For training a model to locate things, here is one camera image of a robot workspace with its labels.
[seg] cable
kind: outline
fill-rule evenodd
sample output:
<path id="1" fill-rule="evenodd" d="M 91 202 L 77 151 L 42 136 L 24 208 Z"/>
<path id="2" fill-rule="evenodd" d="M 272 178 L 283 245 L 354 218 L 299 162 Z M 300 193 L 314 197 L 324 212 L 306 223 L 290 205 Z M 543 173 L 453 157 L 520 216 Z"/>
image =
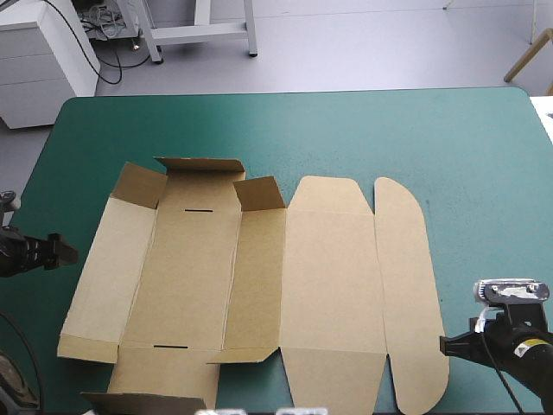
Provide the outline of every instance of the cable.
<path id="1" fill-rule="evenodd" d="M 113 65 L 112 63 L 106 62 L 106 61 L 104 61 L 103 59 L 100 59 L 99 57 L 98 57 L 98 60 L 99 60 L 100 62 L 102 62 L 103 64 L 107 65 L 108 67 L 119 67 L 118 65 Z M 149 60 L 149 55 L 146 56 L 146 57 L 143 59 L 143 61 L 140 61 L 140 62 L 138 62 L 138 63 L 135 63 L 134 65 L 122 65 L 121 68 L 122 68 L 122 69 L 131 69 L 131 68 L 133 68 L 133 67 L 140 67 L 141 65 L 143 65 L 144 63 L 146 63 L 148 60 Z"/>
<path id="2" fill-rule="evenodd" d="M 81 23 L 84 23 L 84 24 L 88 24 L 90 25 L 90 28 L 86 28 L 86 31 L 89 31 L 89 30 L 101 30 L 101 28 L 95 24 L 95 23 L 92 23 L 92 22 L 88 22 L 87 20 L 85 19 L 81 19 L 80 20 Z M 109 41 L 111 40 L 110 38 L 106 37 L 105 38 L 106 42 L 108 42 L 109 44 Z M 140 67 L 142 66 L 144 63 L 146 63 L 149 59 L 149 54 L 146 55 L 146 57 L 139 61 L 138 63 L 133 63 L 131 65 L 114 65 L 113 63 L 110 63 L 108 61 L 104 61 L 103 59 L 101 59 L 99 56 L 97 56 L 98 60 L 102 63 L 104 63 L 105 65 L 107 65 L 108 67 L 121 67 L 122 69 L 131 69 L 133 67 Z"/>
<path id="3" fill-rule="evenodd" d="M 119 84 L 122 80 L 123 80 L 123 68 L 121 67 L 121 61 L 119 60 L 119 54 L 117 52 L 117 50 L 114 48 L 113 49 L 113 52 L 115 54 L 115 59 L 117 60 L 118 62 L 118 68 L 119 68 L 119 78 L 118 80 L 116 81 L 111 81 L 111 80 L 107 80 L 106 78 L 104 78 L 102 75 L 100 75 L 100 72 L 98 72 L 96 70 L 96 68 L 94 67 L 94 65 L 92 64 L 92 62 L 90 62 L 90 58 L 88 57 L 88 55 L 86 54 L 85 52 L 85 49 L 83 48 L 83 45 L 80 43 L 80 40 L 79 40 L 79 37 L 77 36 L 77 34 L 75 33 L 75 31 L 73 30 L 73 27 L 71 26 L 71 24 L 67 21 L 66 17 L 63 16 L 63 13 L 61 13 L 60 9 L 58 9 L 55 5 L 53 5 L 50 0 L 42 0 L 44 3 L 47 3 L 49 4 L 49 6 L 54 9 L 58 15 L 60 15 L 60 17 L 63 19 L 63 21 L 66 23 L 66 25 L 69 27 L 69 30 L 71 30 L 71 33 L 73 34 L 73 37 L 75 38 L 75 40 L 77 41 L 77 43 L 79 44 L 79 48 L 80 48 L 80 51 L 83 53 L 83 55 L 85 56 L 85 59 L 86 61 L 88 62 L 88 65 L 90 66 L 90 68 L 94 71 L 95 74 L 97 74 L 97 76 L 102 80 L 104 81 L 105 83 L 107 84 L 110 84 L 110 85 L 117 85 Z"/>
<path id="4" fill-rule="evenodd" d="M 43 415 L 44 414 L 44 387 L 42 384 L 41 371 L 38 368 L 38 360 L 36 359 L 35 352 L 33 351 L 33 348 L 31 348 L 29 340 L 27 340 L 27 337 L 23 333 L 23 330 L 21 330 L 19 325 L 12 317 L 2 311 L 0 311 L 0 317 L 2 317 L 5 320 L 5 322 L 8 323 L 11 326 L 11 328 L 17 333 L 17 335 L 25 345 L 25 348 L 27 349 L 27 353 L 29 353 L 29 357 L 31 358 L 31 361 L 33 362 L 33 369 L 35 370 L 36 383 L 38 384 L 39 413 Z"/>
<path id="5" fill-rule="evenodd" d="M 518 409 L 518 413 L 520 415 L 524 415 L 524 411 L 522 409 L 522 406 L 518 402 L 517 397 L 515 396 L 515 394 L 512 392 L 511 387 L 507 383 L 507 379 L 505 379 L 505 376 L 503 376 L 503 374 L 499 370 L 498 364 L 496 363 L 495 359 L 493 358 L 492 352 L 490 352 L 490 348 L 487 346 L 486 336 L 484 335 L 483 331 L 480 333 L 480 337 L 482 338 L 482 344 L 484 345 L 484 349 L 486 350 L 487 357 L 490 358 L 490 361 L 492 362 L 493 368 L 495 369 L 495 373 L 498 374 L 499 379 L 501 380 L 501 383 L 503 383 L 503 386 L 505 387 L 507 393 L 509 393 L 509 396 L 511 397 L 512 403 L 515 404 L 515 406 Z"/>

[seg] flattened cardboard box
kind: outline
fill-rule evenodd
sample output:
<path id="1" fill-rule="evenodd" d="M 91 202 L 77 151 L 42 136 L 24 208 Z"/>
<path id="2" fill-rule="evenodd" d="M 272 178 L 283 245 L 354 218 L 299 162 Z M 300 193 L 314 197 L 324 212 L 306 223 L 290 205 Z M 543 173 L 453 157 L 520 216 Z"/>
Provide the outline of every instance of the flattened cardboard box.
<path id="1" fill-rule="evenodd" d="M 405 395 L 400 409 L 423 413 L 437 402 L 447 361 L 437 350 L 442 321 L 418 212 L 419 227 L 408 234 L 423 264 L 413 275 L 407 264 L 391 261 L 381 276 L 375 218 L 356 182 L 305 177 L 286 209 L 274 178 L 244 181 L 239 161 L 159 161 L 166 175 L 125 165 L 61 332 L 59 356 L 117 362 L 110 393 L 200 397 L 214 407 L 219 367 L 208 362 L 262 361 L 281 348 L 295 405 L 368 413 L 386 356 L 383 312 L 398 318 L 384 306 L 386 286 L 393 300 L 395 284 L 414 278 L 429 290 L 420 293 L 431 335 L 423 341 L 429 365 L 423 373 L 436 372 L 438 380 L 421 386 L 428 380 L 418 375 L 422 363 L 401 347 L 416 329 L 394 332 L 386 324 L 388 352 L 396 393 Z M 405 192 L 397 197 L 393 189 L 404 188 L 395 185 L 377 183 L 377 196 L 379 188 L 391 188 L 401 202 Z M 377 211 L 376 231 L 388 232 L 389 223 L 394 231 L 397 212 L 386 212 L 379 221 Z M 391 234 L 378 244 L 379 256 L 413 250 L 402 245 L 403 235 Z M 410 308 L 410 321 L 421 316 Z M 393 353 L 390 344 L 399 344 Z M 409 361 L 406 370 L 403 362 L 394 366 L 395 354 Z"/>

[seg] table surface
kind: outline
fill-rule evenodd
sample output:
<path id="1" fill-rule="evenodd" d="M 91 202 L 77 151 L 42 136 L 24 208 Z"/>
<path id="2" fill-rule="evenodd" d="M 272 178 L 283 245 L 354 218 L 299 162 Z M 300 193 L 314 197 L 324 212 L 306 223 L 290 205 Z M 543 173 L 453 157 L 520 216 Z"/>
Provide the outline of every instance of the table surface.
<path id="1" fill-rule="evenodd" d="M 56 358 L 58 335 L 119 170 L 131 161 L 162 171 L 153 156 L 239 158 L 249 177 L 274 175 L 287 201 L 305 175 L 351 177 L 371 205 L 377 177 L 401 182 L 426 217 L 447 335 L 466 331 L 479 312 L 479 278 L 553 284 L 553 146 L 519 89 L 72 99 L 12 224 L 34 236 L 64 234 L 79 264 L 0 281 L 2 309 L 35 345 L 48 411 L 84 410 L 79 392 L 106 389 L 111 366 Z M 15 336 L 4 326 L 0 335 L 33 383 Z M 526 411 L 541 411 L 512 384 Z M 279 354 L 221 369 L 219 407 L 290 403 Z M 395 411 L 388 369 L 376 411 Z M 456 359 L 434 411 L 515 412 L 492 370 Z"/>

